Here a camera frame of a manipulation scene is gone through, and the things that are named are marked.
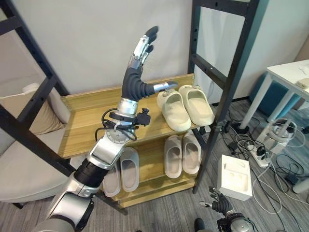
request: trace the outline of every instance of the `slide sandal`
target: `slide sandal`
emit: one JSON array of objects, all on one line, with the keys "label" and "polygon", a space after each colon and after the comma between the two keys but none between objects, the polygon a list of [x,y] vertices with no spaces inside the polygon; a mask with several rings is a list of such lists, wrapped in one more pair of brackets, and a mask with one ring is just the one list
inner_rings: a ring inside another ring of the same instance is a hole
[{"label": "slide sandal", "polygon": [[191,127],[190,117],[183,105],[183,98],[179,92],[168,90],[160,92],[157,104],[162,109],[162,114],[174,131],[186,131]]},{"label": "slide sandal", "polygon": [[183,104],[194,124],[208,126],[213,123],[214,114],[205,93],[199,86],[181,86],[179,93],[183,97]]},{"label": "slide sandal", "polygon": [[107,197],[116,196],[120,192],[121,183],[120,183],[120,170],[119,163],[113,166],[103,179],[103,190]]},{"label": "slide sandal", "polygon": [[181,137],[172,135],[164,145],[164,169],[169,178],[177,178],[182,173],[182,143]]},{"label": "slide sandal", "polygon": [[137,189],[140,183],[140,162],[137,150],[125,147],[120,157],[122,188],[126,192]]},{"label": "slide sandal", "polygon": [[201,162],[201,146],[196,137],[187,133],[183,137],[183,170],[188,174],[195,174]]}]

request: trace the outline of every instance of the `white wall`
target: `white wall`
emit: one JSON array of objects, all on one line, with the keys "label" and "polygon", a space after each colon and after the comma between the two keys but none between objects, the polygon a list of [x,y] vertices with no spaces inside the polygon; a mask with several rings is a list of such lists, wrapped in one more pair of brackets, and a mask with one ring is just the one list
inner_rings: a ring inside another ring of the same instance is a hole
[{"label": "white wall", "polygon": [[121,85],[139,38],[158,25],[143,80],[187,72],[191,0],[13,0],[71,93]]},{"label": "white wall", "polygon": [[308,0],[270,0],[234,98],[248,96],[266,67],[293,62],[308,34]]},{"label": "white wall", "polygon": [[[187,71],[191,1],[13,0],[71,93],[120,85],[137,40],[160,26],[143,79]],[[267,66],[292,62],[309,32],[308,0],[270,0],[234,98],[248,96]],[[227,75],[243,17],[203,9],[198,53]],[[197,83],[218,102],[221,90],[196,68]]]},{"label": "white wall", "polygon": [[[308,0],[270,0],[234,98],[246,97],[266,67],[294,61],[309,34]],[[197,52],[227,75],[243,17],[202,9]],[[218,102],[222,91],[198,68],[197,82]]]},{"label": "white wall", "polygon": [[[208,8],[201,9],[197,53],[228,75],[239,40],[244,17],[219,12]],[[210,103],[218,102],[222,90],[199,68],[195,67],[196,81]]]},{"label": "white wall", "polygon": [[[4,19],[0,9],[0,21]],[[23,87],[42,82],[38,66],[15,31],[0,36],[0,51],[0,97],[21,93]]]}]

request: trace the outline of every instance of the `charger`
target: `charger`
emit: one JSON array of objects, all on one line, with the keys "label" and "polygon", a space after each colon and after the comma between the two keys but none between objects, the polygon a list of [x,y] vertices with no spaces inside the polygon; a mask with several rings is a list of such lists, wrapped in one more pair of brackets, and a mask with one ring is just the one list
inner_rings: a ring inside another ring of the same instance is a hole
[{"label": "charger", "polygon": [[290,184],[292,184],[292,186],[296,185],[296,183],[299,181],[298,177],[295,174],[287,174],[284,179]]}]

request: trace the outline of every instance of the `table leg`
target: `table leg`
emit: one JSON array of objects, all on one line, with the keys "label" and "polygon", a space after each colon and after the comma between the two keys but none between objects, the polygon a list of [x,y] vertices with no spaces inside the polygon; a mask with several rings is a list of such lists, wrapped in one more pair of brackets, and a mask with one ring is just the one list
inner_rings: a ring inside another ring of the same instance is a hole
[{"label": "table leg", "polygon": [[255,113],[257,107],[259,106],[259,104],[261,103],[263,97],[265,96],[268,88],[270,87],[272,83],[272,79],[271,79],[271,74],[268,73],[267,76],[265,77],[259,91],[257,92],[254,101],[252,102],[246,116],[244,117],[244,119],[242,120],[242,123],[240,125],[240,129],[245,129],[246,126],[248,125],[248,123],[250,122],[250,119],[252,118],[253,114]]},{"label": "table leg", "polygon": [[280,112],[283,110],[283,108],[287,105],[291,97],[294,95],[294,92],[289,90],[287,93],[284,95],[284,97],[281,99],[280,103],[277,105],[277,107],[274,109],[272,114],[269,116],[267,119],[268,122],[276,119],[276,117],[280,114]]}]

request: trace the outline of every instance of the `white foam insert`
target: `white foam insert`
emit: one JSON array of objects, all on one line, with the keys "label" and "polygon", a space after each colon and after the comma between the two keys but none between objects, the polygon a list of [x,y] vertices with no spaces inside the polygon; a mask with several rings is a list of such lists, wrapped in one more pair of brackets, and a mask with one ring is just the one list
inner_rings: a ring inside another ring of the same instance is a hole
[{"label": "white foam insert", "polygon": [[249,162],[225,156],[218,163],[217,189],[225,196],[246,201],[252,197]]}]

